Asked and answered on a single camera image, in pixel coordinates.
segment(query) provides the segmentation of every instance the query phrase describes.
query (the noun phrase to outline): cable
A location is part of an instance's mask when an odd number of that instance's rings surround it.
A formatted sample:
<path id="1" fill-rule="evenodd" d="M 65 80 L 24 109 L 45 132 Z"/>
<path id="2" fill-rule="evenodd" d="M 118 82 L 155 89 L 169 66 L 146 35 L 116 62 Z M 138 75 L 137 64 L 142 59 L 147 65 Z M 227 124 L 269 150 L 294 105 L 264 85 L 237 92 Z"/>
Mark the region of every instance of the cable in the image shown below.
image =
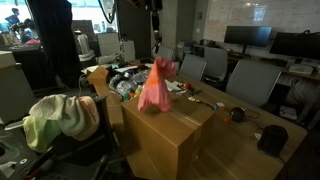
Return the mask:
<path id="1" fill-rule="evenodd" d="M 104 9 L 103 9 L 103 7 L 102 7 L 102 4 L 101 4 L 101 0 L 98 0 L 98 2 L 99 2 L 99 5 L 100 5 L 100 9 L 101 9 L 101 11 L 102 11 L 102 14 L 103 14 L 103 16 L 104 16 L 104 18 L 107 20 L 107 22 L 109 23 L 109 24 L 112 24 L 112 22 L 113 22 L 113 20 L 114 20 L 114 15 L 115 15 L 115 12 L 116 12 L 116 6 L 115 6 L 115 3 L 113 3 L 113 6 L 112 6 L 112 13 L 110 14 L 108 14 L 109 15 L 109 18 L 107 17 L 107 15 L 106 15 L 106 13 L 104 12 Z"/>
<path id="2" fill-rule="evenodd" d="M 287 109 L 287 108 L 288 108 L 288 107 L 285 107 L 285 108 L 280 109 L 280 110 L 279 110 L 279 115 L 284 115 L 284 114 L 285 114 L 284 110 Z"/>
<path id="3" fill-rule="evenodd" d="M 209 104 L 209 103 L 206 103 L 206 102 L 202 102 L 202 101 L 197 101 L 196 100 L 196 103 L 200 103 L 200 104 L 205 104 L 206 106 L 209 106 L 212 110 L 214 110 L 214 107 L 211 105 L 211 104 Z"/>
<path id="4" fill-rule="evenodd" d="M 259 116 L 260 116 L 260 113 L 258 113 L 258 112 L 255 112 L 255 111 L 252 111 L 252 110 L 247 110 L 247 109 L 246 109 L 245 111 L 246 111 L 246 112 L 252 112 L 252 113 L 255 113 L 255 114 L 256 114 L 255 117 L 246 115 L 246 117 L 249 117 L 249 118 L 251 118 L 251 119 L 258 119 Z"/>
<path id="5" fill-rule="evenodd" d="M 289 179 L 289 170 L 288 170 L 288 168 L 285 166 L 287 163 L 282 159 L 282 157 L 278 156 L 277 158 L 279 158 L 280 161 L 283 163 L 283 165 L 284 165 L 283 170 L 284 170 L 285 173 L 286 173 L 286 179 Z"/>
<path id="6" fill-rule="evenodd" d="M 253 122 L 256 126 L 257 126 L 257 130 L 264 130 L 264 128 L 262 128 L 257 122 L 255 122 L 254 120 L 249 119 L 250 122 Z"/>
<path id="7" fill-rule="evenodd" d="M 293 88 L 292 88 L 292 95 L 293 95 L 293 98 L 298 102 L 298 103 L 301 103 L 301 100 L 300 98 L 302 99 L 302 101 L 304 102 L 305 101 L 305 98 L 303 97 L 303 95 L 301 94 L 301 92 L 297 89 L 297 84 L 294 84 L 293 85 Z M 300 98 L 297 98 L 296 95 L 295 95 L 295 91 L 298 92 Z"/>
<path id="8" fill-rule="evenodd" d="M 81 74 L 80 77 L 79 77 L 79 81 L 78 81 L 78 83 L 79 83 L 79 96 L 78 97 L 81 96 L 81 78 L 82 78 L 82 76 L 85 76 L 85 75 L 86 74 Z"/>
<path id="9" fill-rule="evenodd" d="M 281 160 L 281 162 L 283 163 L 283 165 L 286 164 L 286 162 L 282 159 L 282 157 L 278 156 L 278 158 Z"/>

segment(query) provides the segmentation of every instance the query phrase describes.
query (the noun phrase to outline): desk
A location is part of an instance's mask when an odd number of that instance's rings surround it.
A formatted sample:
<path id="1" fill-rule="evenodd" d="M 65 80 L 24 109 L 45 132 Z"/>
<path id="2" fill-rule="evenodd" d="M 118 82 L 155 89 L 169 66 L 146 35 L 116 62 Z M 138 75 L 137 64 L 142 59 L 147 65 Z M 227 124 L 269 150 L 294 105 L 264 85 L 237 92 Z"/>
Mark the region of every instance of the desk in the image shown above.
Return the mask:
<path id="1" fill-rule="evenodd" d="M 17 63 L 22 64 L 23 72 L 32 90 L 40 90 L 56 86 L 52 68 L 48 65 L 45 53 L 40 45 L 26 45 L 22 48 L 10 49 L 0 47 L 1 51 L 12 51 Z"/>
<path id="2" fill-rule="evenodd" d="M 181 179 L 274 179 L 280 172 L 283 167 L 280 159 L 264 155 L 257 150 L 257 141 L 251 138 L 257 129 L 255 123 L 252 121 L 243 123 L 223 121 L 223 118 L 229 117 L 229 110 L 233 107 L 243 107 L 259 113 L 259 117 L 254 121 L 261 127 L 275 124 L 287 130 L 289 139 L 280 154 L 285 161 L 292 156 L 307 134 L 299 126 L 204 83 L 188 79 L 183 75 L 169 80 L 181 79 L 184 82 L 190 82 L 199 91 L 195 96 L 202 101 L 210 104 L 223 102 L 226 105 L 226 111 L 215 113 L 211 141 L 199 151 L 198 160 L 194 161 L 190 168 L 185 170 Z M 107 94 L 105 91 L 97 91 L 97 93 Z M 122 112 L 118 108 L 120 102 L 110 105 L 115 100 L 110 96 L 116 97 L 117 95 L 109 93 L 109 118 L 119 139 L 121 149 L 126 152 L 127 160 L 134 175 L 148 179 L 167 179 L 141 151 L 132 149 L 130 137 L 125 137 Z M 199 106 L 208 108 L 203 104 L 199 104 Z"/>
<path id="3" fill-rule="evenodd" d="M 271 63 L 268 63 L 267 61 L 262 61 L 262 60 L 260 60 L 260 58 L 262 58 L 262 57 L 259 57 L 259 56 L 251 56 L 251 57 L 246 57 L 246 58 L 244 58 L 244 59 L 253 60 L 253 61 L 259 61 L 259 62 L 262 62 L 262 63 L 271 64 Z M 230 56 L 228 57 L 228 59 L 229 59 L 229 61 L 235 61 L 235 62 L 238 62 L 238 61 L 241 60 L 240 58 L 235 58 L 235 57 L 230 57 Z M 313 72 L 313 73 L 310 74 L 310 75 L 306 75 L 306 74 L 301 74 L 301 73 L 289 72 L 288 69 L 283 68 L 283 67 L 279 67 L 279 68 L 281 68 L 281 71 L 282 71 L 283 73 L 291 74 L 291 75 L 294 75 L 294 76 L 303 77 L 303 78 L 307 78 L 307 79 L 311 79 L 311 80 L 316 80 L 316 81 L 319 81 L 319 82 L 320 82 L 320 73 Z"/>

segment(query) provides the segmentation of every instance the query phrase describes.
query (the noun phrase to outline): cardboard box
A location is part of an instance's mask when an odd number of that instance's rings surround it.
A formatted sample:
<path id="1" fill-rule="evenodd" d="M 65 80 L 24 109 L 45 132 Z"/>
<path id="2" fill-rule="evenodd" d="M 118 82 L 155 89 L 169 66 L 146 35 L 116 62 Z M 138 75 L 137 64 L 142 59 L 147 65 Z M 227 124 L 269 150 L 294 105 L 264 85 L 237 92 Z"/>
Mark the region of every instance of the cardboard box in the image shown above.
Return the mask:
<path id="1" fill-rule="evenodd" d="M 173 107 L 168 112 L 152 107 L 140 112 L 139 98 L 121 102 L 112 93 L 106 84 L 107 74 L 106 69 L 97 68 L 88 81 L 94 84 L 98 95 L 107 95 L 109 120 L 134 175 L 147 179 L 159 174 L 165 179 L 179 178 L 211 139 L 214 111 L 170 93 Z"/>
<path id="2" fill-rule="evenodd" d="M 118 94 L 107 85 L 109 72 L 103 67 L 98 66 L 93 72 L 87 73 L 87 80 L 93 84 L 98 96 L 107 96 L 107 111 L 109 121 L 118 138 L 123 136 L 123 118 L 121 111 L 121 100 Z"/>
<path id="3" fill-rule="evenodd" d="M 134 98 L 122 103 L 126 137 L 137 142 L 137 150 L 167 179 L 179 178 L 211 138 L 214 111 L 184 96 L 174 99 L 168 112 L 139 112 L 138 101 Z"/>

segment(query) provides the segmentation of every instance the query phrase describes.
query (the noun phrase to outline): office chair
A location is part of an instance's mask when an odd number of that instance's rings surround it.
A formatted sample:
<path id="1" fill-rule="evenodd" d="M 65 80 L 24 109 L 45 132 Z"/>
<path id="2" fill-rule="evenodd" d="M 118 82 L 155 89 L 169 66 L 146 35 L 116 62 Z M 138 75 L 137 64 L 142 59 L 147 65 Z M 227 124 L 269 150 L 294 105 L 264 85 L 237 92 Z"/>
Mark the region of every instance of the office chair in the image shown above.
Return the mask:
<path id="1" fill-rule="evenodd" d="M 252 60 L 240 60 L 231 74 L 226 92 L 257 107 L 267 103 L 281 70 Z"/>
<path id="2" fill-rule="evenodd" d="M 205 47 L 204 59 L 207 61 L 203 81 L 217 89 L 225 91 L 228 69 L 228 52 L 225 49 Z"/>
<path id="3" fill-rule="evenodd" d="M 46 152 L 21 171 L 26 173 L 26 179 L 100 179 L 105 173 L 109 177 L 121 174 L 132 178 L 129 175 L 130 167 L 118 148 L 111 124 L 107 120 L 106 97 L 99 96 L 94 101 L 100 117 L 97 131 L 84 141 L 77 141 L 63 133 L 58 135 Z M 105 171 L 108 166 L 115 172 Z"/>
<path id="4" fill-rule="evenodd" d="M 161 56 L 165 59 L 173 61 L 174 60 L 174 49 L 160 46 L 157 55 Z"/>
<path id="5" fill-rule="evenodd" d="M 181 65 L 180 72 L 200 81 L 206 64 L 207 62 L 203 58 L 192 54 L 186 54 Z"/>

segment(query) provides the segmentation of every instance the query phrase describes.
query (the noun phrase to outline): wall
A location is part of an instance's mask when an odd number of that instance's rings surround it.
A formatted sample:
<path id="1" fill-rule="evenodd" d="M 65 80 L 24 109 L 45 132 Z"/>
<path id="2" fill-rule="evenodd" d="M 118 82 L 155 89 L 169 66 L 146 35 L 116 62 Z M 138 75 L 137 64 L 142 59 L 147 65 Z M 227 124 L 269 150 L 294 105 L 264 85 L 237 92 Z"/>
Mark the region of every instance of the wall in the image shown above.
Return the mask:
<path id="1" fill-rule="evenodd" d="M 196 0 L 163 0 L 161 11 L 162 45 L 176 49 L 179 40 L 192 40 Z"/>
<path id="2" fill-rule="evenodd" d="M 192 33 L 192 40 L 196 42 L 199 42 L 201 39 L 203 39 L 208 1 L 209 0 L 196 0 L 196 6 L 195 6 L 196 8 L 194 11 L 193 33 Z M 201 19 L 198 18 L 199 13 L 202 13 Z"/>
<path id="3" fill-rule="evenodd" d="M 163 0 L 161 11 L 161 31 L 162 31 L 162 45 L 168 48 L 176 47 L 176 33 L 177 33 L 177 14 L 178 14 L 178 0 Z"/>
<path id="4" fill-rule="evenodd" d="M 195 5 L 196 0 L 178 1 L 176 43 L 192 39 Z"/>
<path id="5" fill-rule="evenodd" d="M 127 0 L 118 0 L 119 31 L 134 41 L 136 58 L 151 56 L 150 12 L 136 8 Z"/>
<path id="6" fill-rule="evenodd" d="M 205 39 L 223 42 L 228 25 L 271 26 L 274 31 L 271 39 L 275 32 L 300 33 L 307 29 L 318 32 L 319 18 L 319 0 L 209 0 L 203 36 Z M 247 53 L 275 56 L 268 53 L 271 43 L 266 48 L 249 47 Z M 228 47 L 236 51 L 242 49 L 242 45 Z"/>
<path id="7" fill-rule="evenodd" d="M 254 7 L 246 6 L 244 1 L 235 0 L 197 0 L 195 9 L 195 22 L 193 27 L 193 40 L 215 40 L 224 48 L 231 48 L 241 52 L 242 45 L 224 44 L 224 33 L 227 25 L 265 25 L 273 26 L 275 31 L 302 32 L 310 29 L 311 32 L 320 31 L 320 0 L 260 0 L 258 6 L 265 7 L 264 20 L 254 22 L 252 10 Z M 197 20 L 197 13 L 204 12 L 204 20 Z M 265 48 L 248 47 L 247 53 L 263 57 L 278 57 L 294 61 L 293 57 L 270 54 L 272 45 L 270 41 Z M 291 86 L 292 80 L 298 79 L 296 89 L 289 93 L 287 101 L 293 104 L 305 103 L 314 98 L 316 86 L 319 82 L 298 76 L 282 74 L 279 84 Z"/>

